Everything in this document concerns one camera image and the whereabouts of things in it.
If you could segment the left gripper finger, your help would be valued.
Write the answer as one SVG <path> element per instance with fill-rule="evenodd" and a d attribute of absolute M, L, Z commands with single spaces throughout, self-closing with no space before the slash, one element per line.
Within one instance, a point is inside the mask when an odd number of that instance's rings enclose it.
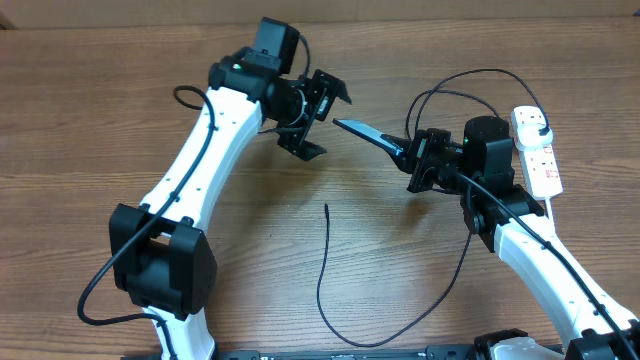
<path fill-rule="evenodd" d="M 339 99 L 347 104 L 351 105 L 352 100 L 348 94 L 347 87 L 342 80 L 331 80 L 328 85 L 328 104 L 332 105 L 336 99 Z"/>
<path fill-rule="evenodd" d="M 301 145 L 292 151 L 292 154 L 303 161 L 310 161 L 313 158 L 325 154 L 327 150 L 317 144 L 304 141 Z"/>

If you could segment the Samsung Galaxy smartphone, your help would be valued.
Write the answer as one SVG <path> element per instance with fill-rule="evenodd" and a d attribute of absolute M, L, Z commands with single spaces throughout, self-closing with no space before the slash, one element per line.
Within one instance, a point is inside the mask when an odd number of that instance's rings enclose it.
<path fill-rule="evenodd" d="M 349 133 L 383 149 L 387 153 L 391 149 L 390 144 L 382 139 L 382 135 L 385 133 L 359 120 L 334 119 L 333 123 Z"/>

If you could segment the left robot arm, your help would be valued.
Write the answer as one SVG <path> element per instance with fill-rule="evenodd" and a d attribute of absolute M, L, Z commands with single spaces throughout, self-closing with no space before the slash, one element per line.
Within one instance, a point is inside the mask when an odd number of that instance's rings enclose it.
<path fill-rule="evenodd" d="M 160 339 L 160 359 L 211 359 L 216 345 L 204 307 L 217 264 L 206 239 L 215 203 L 234 164 L 265 120 L 277 144 L 303 161 L 324 153 L 307 141 L 345 83 L 322 71 L 286 74 L 306 38 L 263 18 L 254 43 L 212 65 L 199 118 L 163 179 L 136 207 L 120 204 L 109 220 L 116 286 L 141 307 Z"/>

